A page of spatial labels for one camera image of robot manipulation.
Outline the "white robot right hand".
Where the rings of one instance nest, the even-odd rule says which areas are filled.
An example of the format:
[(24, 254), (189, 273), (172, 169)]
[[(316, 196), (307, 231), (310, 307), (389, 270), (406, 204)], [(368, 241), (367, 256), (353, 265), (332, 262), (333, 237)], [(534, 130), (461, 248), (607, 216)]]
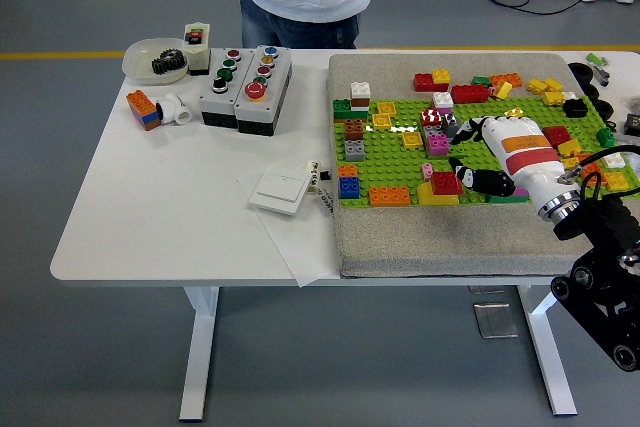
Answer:
[(579, 205), (576, 183), (562, 181), (564, 165), (536, 122), (528, 117), (484, 116), (465, 122), (452, 143), (474, 139), (486, 144), (500, 170), (473, 169), (452, 157), (449, 164), (472, 191), (509, 197), (525, 189), (539, 217), (554, 224)]

